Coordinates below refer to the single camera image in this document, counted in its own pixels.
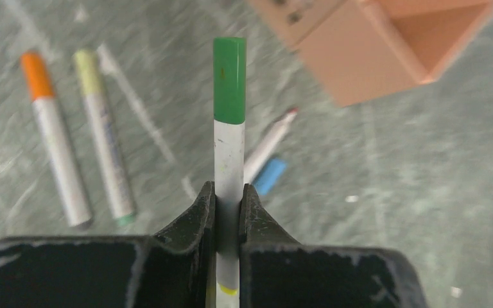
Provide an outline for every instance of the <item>green marker cap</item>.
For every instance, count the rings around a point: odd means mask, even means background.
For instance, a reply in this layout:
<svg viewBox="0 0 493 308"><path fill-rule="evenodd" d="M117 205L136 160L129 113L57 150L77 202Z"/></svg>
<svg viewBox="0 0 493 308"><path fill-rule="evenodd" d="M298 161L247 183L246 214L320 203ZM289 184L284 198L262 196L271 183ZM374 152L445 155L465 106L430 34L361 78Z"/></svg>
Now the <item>green marker cap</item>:
<svg viewBox="0 0 493 308"><path fill-rule="evenodd" d="M245 122L247 62L245 40L217 37L213 42L214 119L228 124Z"/></svg>

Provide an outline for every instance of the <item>gray carpet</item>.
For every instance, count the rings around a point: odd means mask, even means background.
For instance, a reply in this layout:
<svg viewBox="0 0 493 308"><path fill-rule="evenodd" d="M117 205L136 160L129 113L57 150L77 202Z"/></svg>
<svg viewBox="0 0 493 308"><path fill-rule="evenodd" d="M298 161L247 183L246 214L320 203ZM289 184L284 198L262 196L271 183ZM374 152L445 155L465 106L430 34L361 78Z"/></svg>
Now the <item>gray carpet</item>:
<svg viewBox="0 0 493 308"><path fill-rule="evenodd" d="M303 243L402 251L432 307L493 307L493 21L440 81L337 108L235 2L0 0L0 238L81 234L61 210L23 51L49 62L95 212L87 233L145 234L212 179L212 39L238 35L248 39L247 148L300 108L278 150L288 170L263 198L269 213ZM79 47L108 51L106 86L139 209L128 227L113 222L103 192L71 61Z"/></svg>

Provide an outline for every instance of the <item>blue object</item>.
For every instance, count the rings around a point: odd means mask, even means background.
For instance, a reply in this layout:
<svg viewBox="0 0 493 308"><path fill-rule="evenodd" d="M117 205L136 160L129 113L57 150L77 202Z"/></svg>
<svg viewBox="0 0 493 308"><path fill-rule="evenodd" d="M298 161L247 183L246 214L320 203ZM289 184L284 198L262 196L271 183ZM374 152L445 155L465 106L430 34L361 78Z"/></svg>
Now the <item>blue object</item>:
<svg viewBox="0 0 493 308"><path fill-rule="evenodd" d="M285 161L276 157L271 158L254 180L253 186L256 188L258 195L265 196L268 194L284 170L286 170Z"/></svg>

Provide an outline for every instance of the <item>clamp jaw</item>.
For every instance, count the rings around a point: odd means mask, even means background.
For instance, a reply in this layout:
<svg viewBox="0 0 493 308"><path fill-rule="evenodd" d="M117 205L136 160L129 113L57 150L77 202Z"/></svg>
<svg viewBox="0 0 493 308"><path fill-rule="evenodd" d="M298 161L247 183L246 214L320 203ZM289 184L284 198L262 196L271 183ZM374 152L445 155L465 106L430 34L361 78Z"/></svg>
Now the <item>clamp jaw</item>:
<svg viewBox="0 0 493 308"><path fill-rule="evenodd" d="M0 240L0 307L215 307L214 183L155 235ZM427 307L413 266L379 248L300 244L241 201L240 305Z"/></svg>

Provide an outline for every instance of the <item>marker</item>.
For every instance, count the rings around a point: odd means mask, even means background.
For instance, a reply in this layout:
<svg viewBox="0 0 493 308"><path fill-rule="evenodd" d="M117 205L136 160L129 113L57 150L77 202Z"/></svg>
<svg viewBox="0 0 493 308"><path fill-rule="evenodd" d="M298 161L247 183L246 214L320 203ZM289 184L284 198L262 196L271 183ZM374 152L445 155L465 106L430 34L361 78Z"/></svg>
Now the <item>marker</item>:
<svg viewBox="0 0 493 308"><path fill-rule="evenodd" d="M118 225L127 225L135 220L135 207L112 127L98 61L88 50L77 51L73 58L112 217Z"/></svg>
<svg viewBox="0 0 493 308"><path fill-rule="evenodd" d="M245 162L245 40L213 42L214 190L216 193L216 281L236 295L239 288L239 206Z"/></svg>
<svg viewBox="0 0 493 308"><path fill-rule="evenodd" d="M277 157L270 159L252 183L258 195L267 195L273 186L275 186L284 170L286 170L286 162L284 160L278 159Z"/></svg>
<svg viewBox="0 0 493 308"><path fill-rule="evenodd" d="M258 147L250 154L245 163L245 183L254 181L260 170L273 155L279 142L290 130L290 124L296 118L297 112L298 108L292 108L287 111L280 120L273 124L267 135L258 144Z"/></svg>
<svg viewBox="0 0 493 308"><path fill-rule="evenodd" d="M44 62L37 53L27 52L21 56L21 65L67 222L70 227L85 230L92 216Z"/></svg>

